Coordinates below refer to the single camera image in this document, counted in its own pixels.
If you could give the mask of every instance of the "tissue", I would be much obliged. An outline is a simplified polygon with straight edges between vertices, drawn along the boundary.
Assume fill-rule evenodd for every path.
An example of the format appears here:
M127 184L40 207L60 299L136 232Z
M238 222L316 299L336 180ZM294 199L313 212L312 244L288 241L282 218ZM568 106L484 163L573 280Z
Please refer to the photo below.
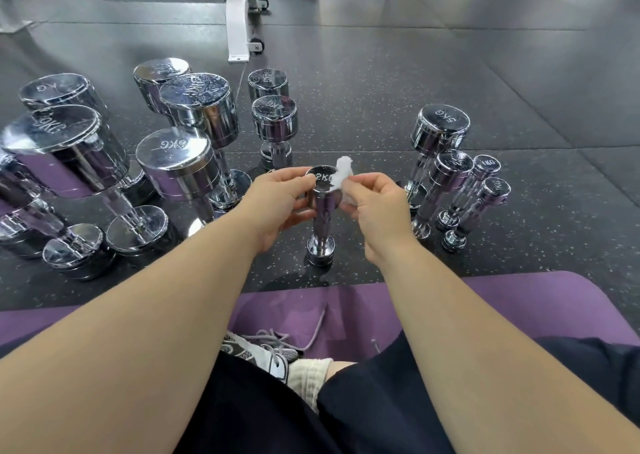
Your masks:
M349 176L353 176L353 171L351 169L352 162L353 160L348 156L343 156L338 159L338 162L336 162L335 164L336 172L331 175L331 188L329 189L329 191L341 190L342 182ZM354 201L354 199L348 196L346 193L342 194L342 201L345 201L348 204L356 205L356 201Z

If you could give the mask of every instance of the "caster wheel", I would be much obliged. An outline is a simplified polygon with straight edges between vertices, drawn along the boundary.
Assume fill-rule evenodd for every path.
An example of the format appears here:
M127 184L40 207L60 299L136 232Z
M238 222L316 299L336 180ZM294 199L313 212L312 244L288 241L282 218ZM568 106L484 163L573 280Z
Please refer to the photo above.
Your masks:
M264 51L264 42L260 38L251 38L249 51L255 54L262 53Z

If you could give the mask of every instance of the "purple yoga mat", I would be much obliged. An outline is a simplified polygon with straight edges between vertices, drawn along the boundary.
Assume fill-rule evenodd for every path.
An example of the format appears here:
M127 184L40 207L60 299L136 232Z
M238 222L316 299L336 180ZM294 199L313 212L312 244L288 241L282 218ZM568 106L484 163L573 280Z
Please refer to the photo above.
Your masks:
M466 283L517 328L531 337L599 337L640 345L640 338L604 293L572 272L540 272L470 277ZM306 345L322 310L323 326L307 356L358 361L384 349L400 332L386 284L243 294L229 329L254 334L274 328ZM48 326L73 307L0 313L0 343Z

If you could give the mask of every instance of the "speckled floor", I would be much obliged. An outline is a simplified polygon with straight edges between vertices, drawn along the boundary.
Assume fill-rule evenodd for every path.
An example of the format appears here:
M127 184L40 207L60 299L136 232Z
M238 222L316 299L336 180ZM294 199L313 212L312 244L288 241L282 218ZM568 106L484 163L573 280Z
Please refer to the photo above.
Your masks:
M128 150L164 126L131 77L135 64L178 56L237 90L242 134L233 166L259 172L250 70L284 70L300 109L300 165L354 159L357 172L405 177L408 134L428 102L468 112L463 148L499 158L513 188L464 253L433 249L461 275L570 270L593 280L640 330L640 0L270 0L258 34L266 51L227 63L224 11L213 4L16 0L28 31L0 35L0 117L43 74L89 77L113 109ZM72 222L108 223L92 198L56 200ZM163 204L181 230L190 208ZM328 272L305 266L309 227L257 258L246 291L380 281L356 226L336 214ZM120 264L87 283L0 254L0 310L82 304L131 274Z

